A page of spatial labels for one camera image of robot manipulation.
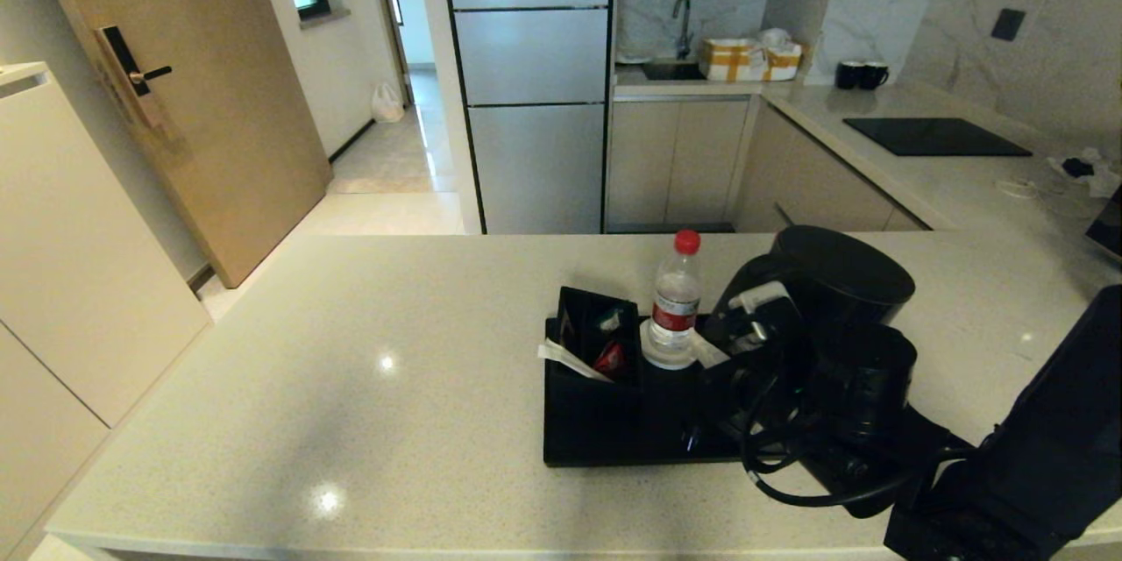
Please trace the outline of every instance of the red bottle cap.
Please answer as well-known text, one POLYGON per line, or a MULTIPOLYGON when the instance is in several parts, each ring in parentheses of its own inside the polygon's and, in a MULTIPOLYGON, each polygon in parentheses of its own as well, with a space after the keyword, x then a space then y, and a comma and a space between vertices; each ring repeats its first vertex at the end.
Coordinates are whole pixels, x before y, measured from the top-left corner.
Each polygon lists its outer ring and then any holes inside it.
POLYGON ((674 234, 674 250, 681 255, 697 255, 701 248, 701 234, 693 230, 678 230, 674 234))

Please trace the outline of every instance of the white speckled countertop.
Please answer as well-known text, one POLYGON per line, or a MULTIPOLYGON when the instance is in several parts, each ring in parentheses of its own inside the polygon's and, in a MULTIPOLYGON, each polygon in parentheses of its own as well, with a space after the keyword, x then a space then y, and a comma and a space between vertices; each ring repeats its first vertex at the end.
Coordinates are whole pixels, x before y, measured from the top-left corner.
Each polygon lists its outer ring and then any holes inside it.
MULTIPOLYGON (((858 234, 916 279, 913 405, 977 442, 1118 265, 1077 238, 858 234)), ((706 234, 710 310, 770 234, 706 234)), ((82 545, 248 559, 893 559, 888 513, 758 493, 739 465, 549 469, 542 321, 561 285, 650 301, 666 248, 616 237, 309 237, 157 390, 53 517, 82 545)), ((820 493, 801 467, 775 484, 820 493)), ((1122 506, 1084 543, 1122 540, 1122 506)))
POLYGON ((874 91, 773 84, 763 94, 766 102, 935 230, 1058 229, 1069 233, 1086 228, 1104 202, 1089 199, 1086 186, 1072 186, 1061 199, 1018 199, 1002 193, 995 185, 999 181, 1032 178, 1047 184, 1052 171, 1046 158, 1070 156, 1082 148, 1065 148, 1033 127, 921 82, 899 82, 874 91), (1032 150, 1033 156, 898 157, 843 122, 843 118, 909 117, 965 118, 1032 150))

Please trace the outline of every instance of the induction cooktop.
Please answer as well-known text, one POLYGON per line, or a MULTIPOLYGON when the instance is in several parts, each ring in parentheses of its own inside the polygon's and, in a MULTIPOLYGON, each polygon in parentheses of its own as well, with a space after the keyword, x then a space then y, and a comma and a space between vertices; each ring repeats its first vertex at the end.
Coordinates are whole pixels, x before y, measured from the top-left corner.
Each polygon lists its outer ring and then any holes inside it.
POLYGON ((1032 156, 962 118, 843 118, 896 156, 1032 156))

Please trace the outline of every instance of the refrigerator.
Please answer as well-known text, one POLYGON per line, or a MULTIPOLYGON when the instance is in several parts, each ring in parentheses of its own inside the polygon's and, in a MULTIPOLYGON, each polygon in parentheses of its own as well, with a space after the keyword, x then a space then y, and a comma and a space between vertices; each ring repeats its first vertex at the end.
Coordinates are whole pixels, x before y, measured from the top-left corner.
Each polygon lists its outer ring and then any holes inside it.
POLYGON ((484 230, 597 234, 611 0, 449 0, 484 230))

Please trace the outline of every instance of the wall outlet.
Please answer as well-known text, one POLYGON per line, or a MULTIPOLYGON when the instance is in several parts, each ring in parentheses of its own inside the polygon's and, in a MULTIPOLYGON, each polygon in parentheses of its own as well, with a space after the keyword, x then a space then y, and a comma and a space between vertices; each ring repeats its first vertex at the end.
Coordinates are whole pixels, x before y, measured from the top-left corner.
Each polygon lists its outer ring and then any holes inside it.
POLYGON ((990 35, 999 40, 1013 42, 1013 38, 1017 38, 1017 31, 1021 29, 1021 22, 1024 22, 1022 10, 1002 9, 990 35))

